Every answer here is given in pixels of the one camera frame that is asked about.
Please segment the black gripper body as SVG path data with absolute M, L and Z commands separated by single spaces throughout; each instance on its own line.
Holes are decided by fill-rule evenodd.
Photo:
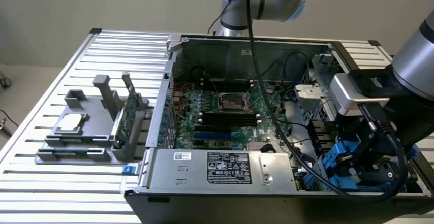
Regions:
M 406 155 L 391 121 L 381 104 L 358 104 L 361 116 L 338 116 L 338 135 L 357 142 L 350 162 L 354 167 L 369 166 L 385 156 L 397 157 L 406 167 Z

